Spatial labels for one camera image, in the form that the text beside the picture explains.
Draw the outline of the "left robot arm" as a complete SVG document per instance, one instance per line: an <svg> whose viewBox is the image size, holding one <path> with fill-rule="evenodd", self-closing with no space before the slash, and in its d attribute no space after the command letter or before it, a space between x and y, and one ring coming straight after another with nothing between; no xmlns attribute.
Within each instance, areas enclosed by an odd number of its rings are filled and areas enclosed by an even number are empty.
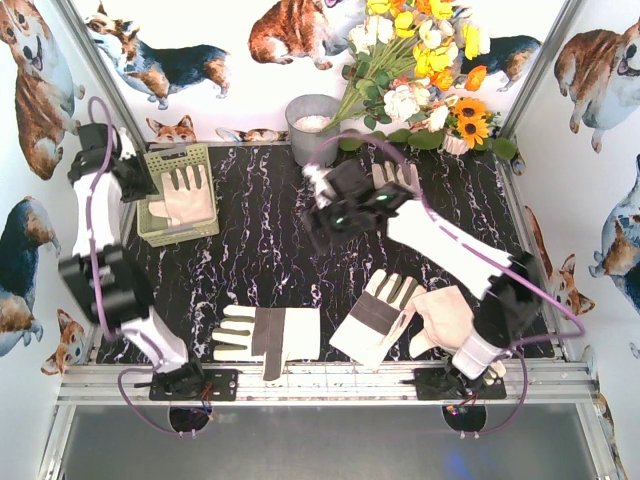
<svg viewBox="0 0 640 480"><path fill-rule="evenodd" d="M106 339L131 341L165 390L196 381L200 367L155 311L151 284L121 241L122 206L156 190L149 172L125 130L90 123L80 127L79 139L68 172L78 203L78 233L58 271L86 318Z"/></svg>

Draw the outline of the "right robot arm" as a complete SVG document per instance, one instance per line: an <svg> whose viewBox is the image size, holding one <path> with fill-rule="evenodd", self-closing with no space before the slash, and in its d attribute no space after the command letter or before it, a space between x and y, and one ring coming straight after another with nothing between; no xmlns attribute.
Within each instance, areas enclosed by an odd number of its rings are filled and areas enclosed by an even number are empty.
<svg viewBox="0 0 640 480"><path fill-rule="evenodd" d="M330 339L358 363L377 368L414 315L423 328L411 356L439 347L470 381L484 376L540 309L540 272L527 252L490 247L446 221L422 199L417 168L392 161L366 173L359 163L302 169L315 204L302 220L319 253L380 230L452 275L454 286L427 289L408 270L376 270Z"/></svg>

